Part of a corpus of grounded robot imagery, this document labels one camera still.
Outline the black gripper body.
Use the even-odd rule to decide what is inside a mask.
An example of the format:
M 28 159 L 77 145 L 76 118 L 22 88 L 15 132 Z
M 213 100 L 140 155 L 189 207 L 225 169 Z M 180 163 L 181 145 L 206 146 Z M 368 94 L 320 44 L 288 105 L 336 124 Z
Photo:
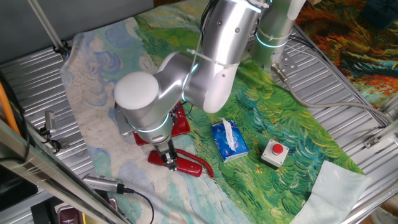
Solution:
M 171 139 L 166 140 L 164 142 L 155 143 L 154 147 L 155 147 L 155 150 L 158 152 L 159 156 L 163 152 L 175 152 L 176 153 L 173 141 Z

